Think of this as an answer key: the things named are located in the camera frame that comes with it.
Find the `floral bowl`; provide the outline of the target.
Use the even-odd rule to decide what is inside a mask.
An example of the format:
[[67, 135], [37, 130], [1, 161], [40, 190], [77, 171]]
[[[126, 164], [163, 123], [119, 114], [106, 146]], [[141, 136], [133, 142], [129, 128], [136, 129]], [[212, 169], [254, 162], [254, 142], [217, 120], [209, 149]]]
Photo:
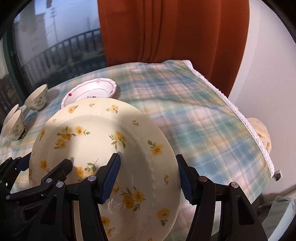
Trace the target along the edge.
[[5, 126], [7, 124], [7, 122], [10, 120], [10, 118], [13, 116], [13, 114], [20, 109], [19, 104], [16, 104], [11, 110], [10, 112], [7, 114], [7, 116], [4, 119], [3, 122], [3, 126]]
[[17, 141], [25, 131], [25, 123], [22, 110], [17, 110], [3, 127], [3, 138], [10, 141]]
[[34, 90], [25, 100], [25, 106], [31, 110], [43, 109], [48, 101], [48, 85], [43, 84]]

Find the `cream yellow-flowered plate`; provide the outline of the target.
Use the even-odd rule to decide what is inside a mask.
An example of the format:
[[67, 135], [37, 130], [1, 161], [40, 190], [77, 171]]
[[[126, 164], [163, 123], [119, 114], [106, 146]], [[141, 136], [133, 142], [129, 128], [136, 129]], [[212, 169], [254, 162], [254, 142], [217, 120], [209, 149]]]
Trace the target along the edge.
[[108, 239], [164, 240], [181, 202], [178, 164], [163, 132], [126, 102], [87, 98], [57, 111], [33, 145], [29, 183], [39, 185], [64, 159], [73, 164], [66, 184], [81, 182], [114, 153], [120, 170], [99, 207]]

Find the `white red-rimmed plate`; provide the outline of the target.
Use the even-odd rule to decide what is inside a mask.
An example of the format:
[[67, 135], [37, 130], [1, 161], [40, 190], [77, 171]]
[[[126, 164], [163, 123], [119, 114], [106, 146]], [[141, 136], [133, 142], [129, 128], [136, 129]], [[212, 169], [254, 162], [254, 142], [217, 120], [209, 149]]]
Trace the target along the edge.
[[104, 97], [110, 98], [116, 92], [117, 84], [110, 78], [95, 78], [83, 82], [71, 89], [62, 99], [60, 108], [63, 109], [81, 99]]

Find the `plaid tablecloth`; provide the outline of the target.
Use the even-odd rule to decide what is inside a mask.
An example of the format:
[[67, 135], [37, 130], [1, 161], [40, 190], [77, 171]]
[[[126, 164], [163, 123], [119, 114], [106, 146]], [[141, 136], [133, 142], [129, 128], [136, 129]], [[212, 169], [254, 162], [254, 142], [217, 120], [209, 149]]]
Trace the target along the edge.
[[149, 116], [173, 151], [213, 182], [235, 181], [254, 202], [271, 179], [272, 161], [247, 119], [188, 60], [122, 64], [57, 85], [49, 91], [43, 111], [23, 109], [27, 134], [19, 142], [1, 139], [1, 161], [29, 153], [66, 93], [94, 78], [113, 79], [117, 83], [114, 97]]

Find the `beige cushion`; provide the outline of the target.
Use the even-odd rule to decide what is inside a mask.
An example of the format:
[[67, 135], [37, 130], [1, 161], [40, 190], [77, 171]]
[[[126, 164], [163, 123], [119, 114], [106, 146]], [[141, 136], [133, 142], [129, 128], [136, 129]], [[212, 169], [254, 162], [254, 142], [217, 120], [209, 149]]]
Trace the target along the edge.
[[267, 127], [257, 118], [247, 118], [251, 126], [254, 128], [255, 132], [259, 136], [259, 139], [262, 141], [267, 152], [271, 153], [271, 139]]

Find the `balcony railing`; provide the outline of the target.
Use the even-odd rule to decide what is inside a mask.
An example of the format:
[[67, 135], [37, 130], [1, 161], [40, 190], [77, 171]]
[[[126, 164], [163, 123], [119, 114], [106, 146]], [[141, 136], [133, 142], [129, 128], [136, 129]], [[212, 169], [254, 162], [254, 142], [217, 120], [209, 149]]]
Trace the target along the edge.
[[69, 37], [47, 48], [22, 65], [29, 89], [54, 87], [69, 79], [106, 68], [100, 28]]

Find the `orange curtain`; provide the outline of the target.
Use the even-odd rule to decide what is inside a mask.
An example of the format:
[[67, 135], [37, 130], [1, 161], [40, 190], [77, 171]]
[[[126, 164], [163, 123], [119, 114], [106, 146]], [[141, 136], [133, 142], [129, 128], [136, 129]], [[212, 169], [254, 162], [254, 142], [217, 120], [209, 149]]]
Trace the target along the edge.
[[189, 60], [229, 95], [242, 62], [248, 1], [98, 1], [108, 66]]

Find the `green window frame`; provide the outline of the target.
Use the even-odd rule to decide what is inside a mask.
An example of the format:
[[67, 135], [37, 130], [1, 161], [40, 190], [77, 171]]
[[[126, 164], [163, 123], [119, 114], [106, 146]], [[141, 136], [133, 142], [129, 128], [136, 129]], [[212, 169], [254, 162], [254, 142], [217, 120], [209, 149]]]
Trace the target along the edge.
[[19, 96], [22, 103], [28, 95], [28, 90], [26, 87], [25, 79], [20, 66], [20, 61], [18, 59], [18, 54], [16, 51], [16, 44], [14, 38], [14, 28], [13, 23], [10, 23], [7, 30], [3, 35], [3, 46], [4, 46], [4, 59], [6, 66], [8, 68], [9, 76], [12, 83], [16, 89], [16, 93]]

